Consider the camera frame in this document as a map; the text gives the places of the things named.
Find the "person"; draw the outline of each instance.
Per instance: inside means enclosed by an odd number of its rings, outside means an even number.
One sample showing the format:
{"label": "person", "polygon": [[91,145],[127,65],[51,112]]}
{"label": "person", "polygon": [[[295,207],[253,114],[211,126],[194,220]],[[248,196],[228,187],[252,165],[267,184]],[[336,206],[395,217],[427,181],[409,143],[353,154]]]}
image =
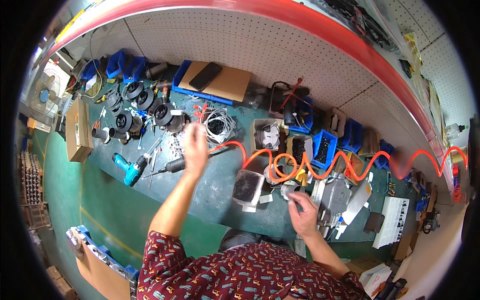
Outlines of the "person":
{"label": "person", "polygon": [[179,237],[208,160],[203,125],[187,125],[184,157],[185,171],[148,229],[138,300],[369,299],[358,276],[348,271],[317,230],[318,208],[305,193],[288,196],[288,211],[313,263],[287,247],[264,241],[198,259],[186,257]]}

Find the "white cable coil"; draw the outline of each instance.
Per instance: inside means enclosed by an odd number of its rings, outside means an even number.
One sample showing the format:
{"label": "white cable coil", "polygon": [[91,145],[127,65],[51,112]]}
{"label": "white cable coil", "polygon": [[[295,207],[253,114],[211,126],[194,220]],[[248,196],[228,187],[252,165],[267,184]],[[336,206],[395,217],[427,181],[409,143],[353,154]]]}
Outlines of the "white cable coil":
{"label": "white cable coil", "polygon": [[[230,137],[234,136],[235,133],[233,129],[235,128],[235,121],[232,119],[231,116],[227,114],[227,110],[223,108],[207,108],[205,115],[207,116],[204,124],[206,125],[206,132],[208,141],[212,144],[221,144],[228,140]],[[219,133],[213,133],[210,127],[213,125],[214,121],[219,121],[222,123],[221,130]]]}

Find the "screwdriver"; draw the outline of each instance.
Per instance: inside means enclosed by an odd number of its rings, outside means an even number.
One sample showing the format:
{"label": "screwdriver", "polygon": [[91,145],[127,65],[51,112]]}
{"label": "screwdriver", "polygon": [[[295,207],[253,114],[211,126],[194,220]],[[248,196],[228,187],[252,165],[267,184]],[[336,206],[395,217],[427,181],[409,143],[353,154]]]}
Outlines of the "screwdriver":
{"label": "screwdriver", "polygon": [[185,159],[183,157],[180,157],[178,159],[175,159],[165,165],[165,168],[161,169],[158,172],[155,172],[153,174],[144,176],[144,178],[159,174],[159,173],[165,173],[165,172],[178,172],[180,170],[183,170],[185,168]]}

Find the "forearm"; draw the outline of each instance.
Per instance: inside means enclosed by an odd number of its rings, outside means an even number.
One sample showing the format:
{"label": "forearm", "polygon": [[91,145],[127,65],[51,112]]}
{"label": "forearm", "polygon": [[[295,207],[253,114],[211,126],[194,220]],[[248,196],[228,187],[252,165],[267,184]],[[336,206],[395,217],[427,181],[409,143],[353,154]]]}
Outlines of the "forearm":
{"label": "forearm", "polygon": [[197,181],[198,178],[189,173],[183,174],[155,214],[148,232],[155,230],[175,238],[180,237]]}
{"label": "forearm", "polygon": [[325,271],[340,279],[349,270],[337,254],[330,248],[319,231],[305,237],[305,244],[310,250],[313,261],[320,264]]}

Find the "hand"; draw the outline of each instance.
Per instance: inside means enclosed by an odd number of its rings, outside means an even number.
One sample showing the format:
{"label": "hand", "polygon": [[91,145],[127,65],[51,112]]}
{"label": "hand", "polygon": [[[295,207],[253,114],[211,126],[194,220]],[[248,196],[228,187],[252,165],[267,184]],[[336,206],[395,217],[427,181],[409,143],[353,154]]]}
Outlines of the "hand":
{"label": "hand", "polygon": [[205,125],[187,124],[183,141],[183,157],[185,158],[185,174],[199,179],[208,160]]}
{"label": "hand", "polygon": [[[317,230],[318,206],[304,192],[293,192],[287,195],[288,212],[292,220],[293,229],[300,234],[303,239],[315,235]],[[295,203],[300,204],[303,211],[298,212]]]}

